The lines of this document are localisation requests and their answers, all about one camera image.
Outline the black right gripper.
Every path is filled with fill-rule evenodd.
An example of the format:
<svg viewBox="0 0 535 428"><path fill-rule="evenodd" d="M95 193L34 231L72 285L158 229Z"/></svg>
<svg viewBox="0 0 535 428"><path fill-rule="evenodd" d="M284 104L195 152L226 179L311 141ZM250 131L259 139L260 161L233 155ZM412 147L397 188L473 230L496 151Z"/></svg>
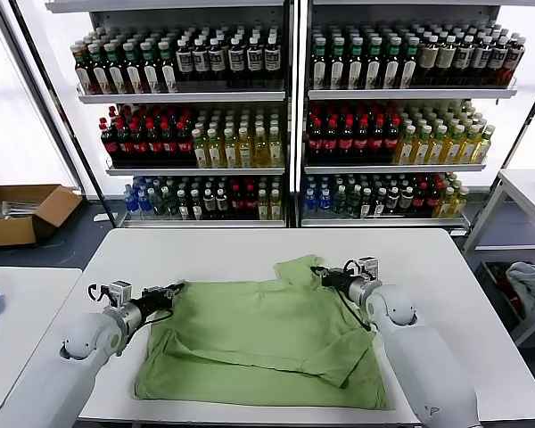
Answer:
<svg viewBox="0 0 535 428"><path fill-rule="evenodd" d="M348 291L353 282L353 275L340 269L328 270L326 267L313 266L310 270L316 278L321 280L321 285L325 288Z"/></svg>

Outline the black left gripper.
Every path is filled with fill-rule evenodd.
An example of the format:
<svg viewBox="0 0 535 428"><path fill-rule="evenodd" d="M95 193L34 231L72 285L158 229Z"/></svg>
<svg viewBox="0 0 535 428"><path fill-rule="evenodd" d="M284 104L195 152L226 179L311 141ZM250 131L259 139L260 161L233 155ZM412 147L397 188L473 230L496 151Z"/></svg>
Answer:
<svg viewBox="0 0 535 428"><path fill-rule="evenodd" d="M144 288L141 297L135 299L135 306L142 315L151 315L158 311L169 311L173 308L173 300L185 288L186 281L180 280L166 287Z"/></svg>

